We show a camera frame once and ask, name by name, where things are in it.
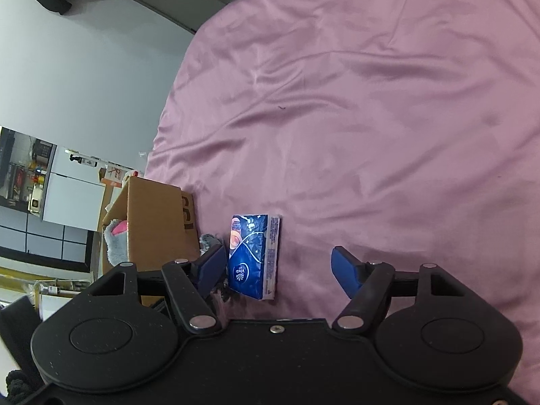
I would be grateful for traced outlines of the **cardboard box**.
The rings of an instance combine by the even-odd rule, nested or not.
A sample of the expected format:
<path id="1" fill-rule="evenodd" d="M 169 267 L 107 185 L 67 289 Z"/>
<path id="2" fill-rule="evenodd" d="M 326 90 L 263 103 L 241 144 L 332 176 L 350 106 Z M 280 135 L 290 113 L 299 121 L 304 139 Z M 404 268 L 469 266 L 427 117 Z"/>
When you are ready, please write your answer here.
<path id="1" fill-rule="evenodd" d="M 104 233 L 117 225 L 125 228 L 113 236 L 126 244 L 122 260 L 134 263 L 139 272 L 199 256 L 194 199 L 179 187 L 129 178 L 102 219 Z"/>

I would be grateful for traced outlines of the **pink bed sheet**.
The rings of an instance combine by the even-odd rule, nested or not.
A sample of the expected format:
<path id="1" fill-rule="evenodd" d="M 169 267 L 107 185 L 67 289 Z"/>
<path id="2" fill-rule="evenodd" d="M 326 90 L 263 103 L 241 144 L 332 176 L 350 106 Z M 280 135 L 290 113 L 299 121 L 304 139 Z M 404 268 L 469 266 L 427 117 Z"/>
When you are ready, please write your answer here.
<path id="1" fill-rule="evenodd" d="M 228 318 L 334 318 L 333 247 L 434 262 L 523 337 L 539 400 L 539 0 L 237 0 L 197 32 L 148 179 L 198 228 L 281 218 L 275 299 Z"/>

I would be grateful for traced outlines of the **black grey sock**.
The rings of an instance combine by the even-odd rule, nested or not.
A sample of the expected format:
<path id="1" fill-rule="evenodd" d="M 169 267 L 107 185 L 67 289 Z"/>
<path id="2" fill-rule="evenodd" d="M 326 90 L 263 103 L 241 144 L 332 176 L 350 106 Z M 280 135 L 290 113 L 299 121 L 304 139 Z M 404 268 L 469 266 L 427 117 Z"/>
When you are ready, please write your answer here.
<path id="1" fill-rule="evenodd" d="M 224 248 L 227 250 L 227 247 L 223 244 L 223 242 L 221 240 L 219 240 L 218 238 L 216 238 L 215 236 L 211 235 L 211 234 L 205 234 L 203 235 L 201 238 L 200 238 L 200 243 L 201 243 L 201 246 L 203 247 L 203 253 L 204 254 L 211 246 L 213 245 L 217 245 L 217 244 L 221 244 L 224 246 Z M 223 278 L 222 280 L 215 286 L 215 288 L 211 291 L 211 293 L 216 289 L 216 288 L 219 288 L 222 286 L 222 284 L 224 283 L 224 281 L 226 280 L 226 277 L 227 277 L 227 267 L 226 267 L 226 272 L 225 274 L 223 275 Z"/>

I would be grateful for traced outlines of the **blue tissue pack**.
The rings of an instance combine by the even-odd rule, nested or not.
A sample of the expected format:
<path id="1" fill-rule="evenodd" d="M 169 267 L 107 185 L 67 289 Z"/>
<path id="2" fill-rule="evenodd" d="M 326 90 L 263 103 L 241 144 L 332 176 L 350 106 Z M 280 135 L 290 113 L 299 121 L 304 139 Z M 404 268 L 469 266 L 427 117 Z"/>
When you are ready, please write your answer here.
<path id="1" fill-rule="evenodd" d="M 276 215 L 232 217 L 228 284 L 233 291 L 259 301 L 275 299 L 280 229 Z"/>

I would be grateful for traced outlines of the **grey pink plush toy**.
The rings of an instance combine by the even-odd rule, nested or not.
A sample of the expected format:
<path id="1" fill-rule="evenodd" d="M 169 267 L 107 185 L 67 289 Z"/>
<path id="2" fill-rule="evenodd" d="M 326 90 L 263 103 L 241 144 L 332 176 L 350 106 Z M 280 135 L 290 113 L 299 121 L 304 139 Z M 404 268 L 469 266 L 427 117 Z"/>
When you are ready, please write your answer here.
<path id="1" fill-rule="evenodd" d="M 112 266 L 128 261 L 128 222 L 114 219 L 104 230 L 107 260 Z"/>

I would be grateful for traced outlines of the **white refrigerator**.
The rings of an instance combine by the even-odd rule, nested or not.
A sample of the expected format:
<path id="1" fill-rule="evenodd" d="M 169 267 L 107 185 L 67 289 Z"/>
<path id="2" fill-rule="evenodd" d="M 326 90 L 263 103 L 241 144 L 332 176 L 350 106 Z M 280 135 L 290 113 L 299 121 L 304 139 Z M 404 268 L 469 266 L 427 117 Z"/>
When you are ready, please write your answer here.
<path id="1" fill-rule="evenodd" d="M 42 218 L 86 231 L 97 231 L 104 184 L 99 161 L 57 146 L 46 181 Z"/>

